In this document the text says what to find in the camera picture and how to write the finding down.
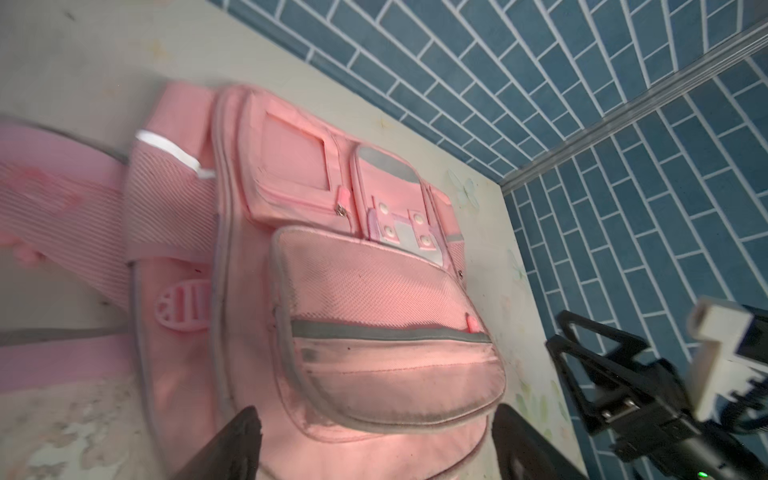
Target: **mesh side pocket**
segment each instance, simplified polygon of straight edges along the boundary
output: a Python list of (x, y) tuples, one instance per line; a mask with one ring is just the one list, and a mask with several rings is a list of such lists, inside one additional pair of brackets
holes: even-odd
[(204, 180), (170, 154), (138, 143), (125, 185), (127, 259), (211, 261), (216, 228), (215, 180)]

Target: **pink plastic buckle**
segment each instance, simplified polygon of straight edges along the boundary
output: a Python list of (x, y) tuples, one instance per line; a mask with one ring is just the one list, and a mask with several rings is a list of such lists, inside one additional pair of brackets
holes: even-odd
[(400, 239), (397, 236), (397, 230), (395, 230), (395, 218), (389, 211), (389, 205), (383, 200), (374, 197), (373, 208), (376, 211), (376, 220), (379, 223), (379, 229), (381, 229), (381, 240), (386, 240), (390, 243), (400, 243)]
[(425, 214), (418, 210), (408, 210), (408, 218), (411, 220), (413, 234), (419, 242), (419, 248), (422, 250), (434, 250), (435, 239), (429, 232), (429, 224)]
[(157, 298), (154, 318), (179, 332), (197, 332), (210, 326), (210, 280), (185, 280), (169, 286)]

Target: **pink backpack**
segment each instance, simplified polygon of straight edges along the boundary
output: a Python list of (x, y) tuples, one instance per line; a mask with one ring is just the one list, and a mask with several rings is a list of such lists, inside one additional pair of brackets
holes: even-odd
[[(0, 147), (9, 128), (25, 129), (0, 128)], [(503, 363), (465, 293), (451, 202), (406, 161), (259, 88), (174, 82), (122, 191), (48, 167), (0, 157), (5, 179), (38, 176), (0, 178), (0, 230), (116, 301), (127, 259), (170, 471), (249, 405), (274, 478), (453, 478), (477, 454)], [(51, 241), (70, 230), (88, 233)]]

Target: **gray zipper trim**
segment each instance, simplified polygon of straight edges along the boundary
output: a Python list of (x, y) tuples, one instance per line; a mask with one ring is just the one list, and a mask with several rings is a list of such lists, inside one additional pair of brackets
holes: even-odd
[(383, 329), (345, 323), (292, 320), (293, 336), (302, 339), (353, 339), (382, 341), (456, 340), (458, 342), (490, 343), (484, 333), (467, 333), (449, 328)]

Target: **pink fabric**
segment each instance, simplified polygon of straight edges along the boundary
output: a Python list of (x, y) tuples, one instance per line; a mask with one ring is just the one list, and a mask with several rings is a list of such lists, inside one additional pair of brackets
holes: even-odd
[(0, 230), (20, 240), (23, 263), (44, 255), (127, 308), (124, 171), (115, 159), (68, 138), (0, 124)]
[(0, 393), (134, 371), (131, 335), (0, 347)]

